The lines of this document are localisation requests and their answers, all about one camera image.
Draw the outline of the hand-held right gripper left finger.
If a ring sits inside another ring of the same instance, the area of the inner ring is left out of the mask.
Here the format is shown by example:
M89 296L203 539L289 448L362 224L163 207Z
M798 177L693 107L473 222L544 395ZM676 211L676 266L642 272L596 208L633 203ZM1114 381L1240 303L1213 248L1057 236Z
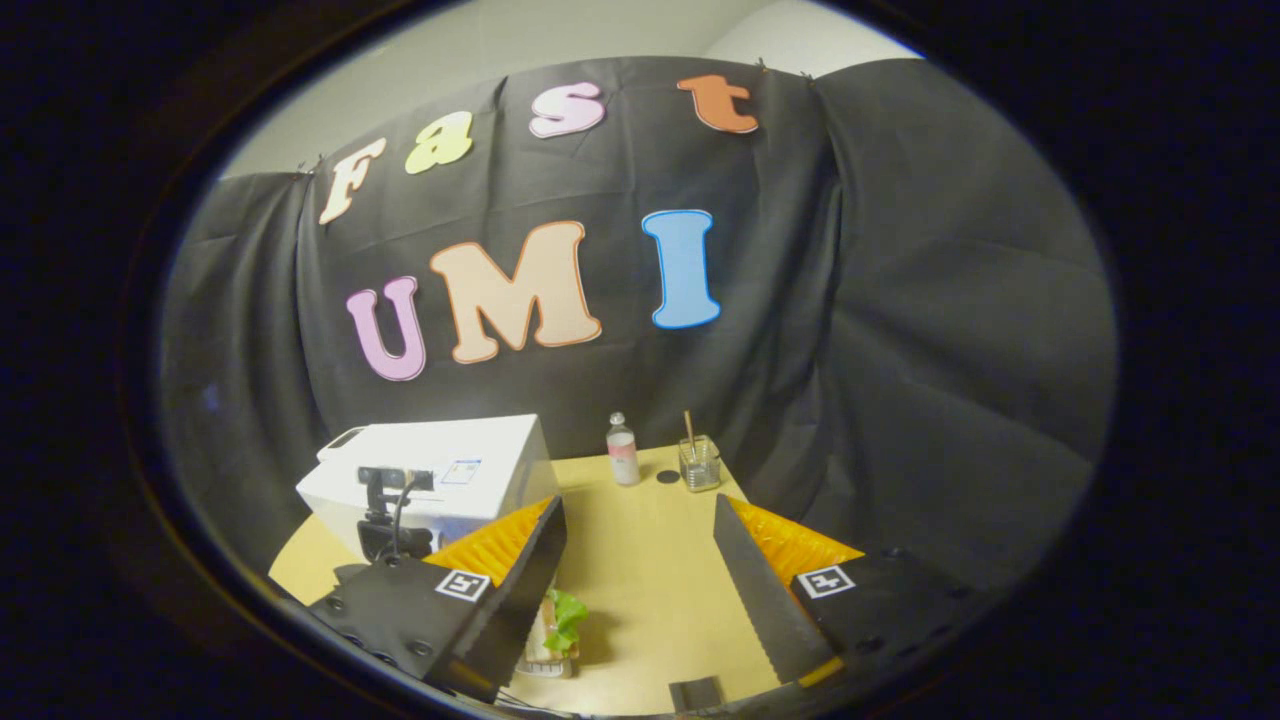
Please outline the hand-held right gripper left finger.
M388 553L308 606L357 648L439 691L492 702L508 685L568 539L559 497L415 559Z

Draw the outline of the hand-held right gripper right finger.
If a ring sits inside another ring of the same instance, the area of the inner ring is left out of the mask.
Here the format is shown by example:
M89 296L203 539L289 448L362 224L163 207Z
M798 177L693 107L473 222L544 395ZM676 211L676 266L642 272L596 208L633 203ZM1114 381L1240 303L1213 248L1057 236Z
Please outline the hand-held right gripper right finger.
M977 615L972 585L906 550L855 550L728 495L713 538L785 685L877 682Z

